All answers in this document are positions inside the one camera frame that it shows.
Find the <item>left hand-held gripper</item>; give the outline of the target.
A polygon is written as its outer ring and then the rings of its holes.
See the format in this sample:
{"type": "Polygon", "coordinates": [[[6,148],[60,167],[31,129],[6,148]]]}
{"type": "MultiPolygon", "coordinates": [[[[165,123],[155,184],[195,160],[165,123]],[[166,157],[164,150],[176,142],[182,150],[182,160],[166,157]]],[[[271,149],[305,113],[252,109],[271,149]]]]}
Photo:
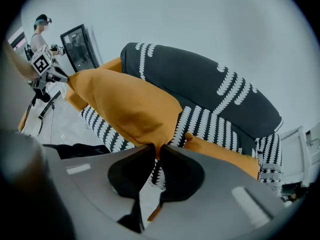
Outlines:
{"type": "Polygon", "coordinates": [[[67,83],[68,75],[60,67],[53,66],[54,56],[47,45],[43,45],[32,57],[31,65],[38,74],[38,78],[32,82],[34,89],[43,89],[48,79],[52,82],[67,83]]]}

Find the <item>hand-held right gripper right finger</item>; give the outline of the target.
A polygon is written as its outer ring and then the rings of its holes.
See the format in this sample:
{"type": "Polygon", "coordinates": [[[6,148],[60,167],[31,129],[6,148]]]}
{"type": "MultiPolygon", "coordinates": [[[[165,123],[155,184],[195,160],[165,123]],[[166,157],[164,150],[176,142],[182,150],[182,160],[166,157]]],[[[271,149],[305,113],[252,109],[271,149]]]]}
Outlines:
{"type": "Polygon", "coordinates": [[[184,148],[164,146],[198,162],[202,186],[187,200],[165,202],[143,235],[152,240],[271,240],[293,207],[238,167],[184,148]]]}

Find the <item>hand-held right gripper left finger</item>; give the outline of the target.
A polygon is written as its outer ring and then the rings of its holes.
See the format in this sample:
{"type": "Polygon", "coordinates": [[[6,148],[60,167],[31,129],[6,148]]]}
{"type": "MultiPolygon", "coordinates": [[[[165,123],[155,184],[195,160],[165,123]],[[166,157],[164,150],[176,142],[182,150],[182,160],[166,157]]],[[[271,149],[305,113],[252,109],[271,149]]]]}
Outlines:
{"type": "Polygon", "coordinates": [[[49,172],[57,193],[68,212],[75,240],[147,240],[118,223],[130,215],[136,202],[113,189],[108,172],[114,163],[135,155],[153,152],[153,146],[139,146],[116,153],[61,159],[49,150],[49,172]]]}

